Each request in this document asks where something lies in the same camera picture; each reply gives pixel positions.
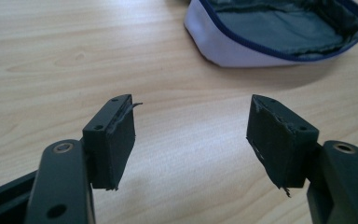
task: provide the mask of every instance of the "light wood grain surface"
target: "light wood grain surface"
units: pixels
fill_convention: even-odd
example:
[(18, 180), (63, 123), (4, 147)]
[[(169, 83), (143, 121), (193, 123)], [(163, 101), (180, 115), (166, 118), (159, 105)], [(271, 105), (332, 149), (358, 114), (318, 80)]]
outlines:
[(325, 63), (226, 69), (198, 52), (188, 1), (0, 1), (0, 185), (79, 139), (110, 98), (131, 93), (137, 139), (119, 191), (94, 190), (98, 223), (311, 223), (245, 135), (253, 93), (358, 146), (358, 45)]

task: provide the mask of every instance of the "white fabric bag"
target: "white fabric bag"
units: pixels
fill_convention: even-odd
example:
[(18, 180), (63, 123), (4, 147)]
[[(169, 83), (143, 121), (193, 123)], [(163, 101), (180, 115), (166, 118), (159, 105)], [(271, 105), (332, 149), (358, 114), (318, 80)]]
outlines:
[(358, 43), (352, 0), (191, 0), (185, 27), (223, 67), (315, 63)]

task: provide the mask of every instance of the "black plastic jaw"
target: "black plastic jaw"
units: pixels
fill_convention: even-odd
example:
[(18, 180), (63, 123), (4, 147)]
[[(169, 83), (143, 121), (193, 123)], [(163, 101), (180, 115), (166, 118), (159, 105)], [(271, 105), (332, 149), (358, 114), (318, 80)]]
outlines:
[(135, 142), (131, 95), (109, 100), (83, 129), (94, 189), (117, 189)]
[(302, 188), (302, 166), (319, 131), (280, 102), (253, 95), (247, 139), (278, 188)]

